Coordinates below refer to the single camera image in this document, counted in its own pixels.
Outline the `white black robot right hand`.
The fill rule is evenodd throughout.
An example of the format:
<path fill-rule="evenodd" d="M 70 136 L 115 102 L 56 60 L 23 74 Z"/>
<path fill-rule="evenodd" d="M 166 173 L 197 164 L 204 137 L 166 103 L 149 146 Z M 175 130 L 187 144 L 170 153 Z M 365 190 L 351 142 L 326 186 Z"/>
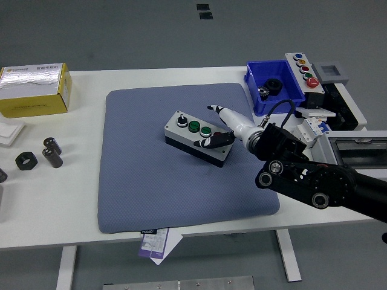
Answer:
<path fill-rule="evenodd" d="M 214 149 L 233 144 L 235 139 L 239 139 L 243 142 L 244 147 L 250 150 L 252 140 L 260 137 L 263 133 L 263 129 L 260 129 L 249 118 L 236 111 L 218 105 L 209 105 L 207 108 L 215 111 L 221 121 L 231 129 L 231 132 L 195 141 L 193 145 L 196 147 Z"/>

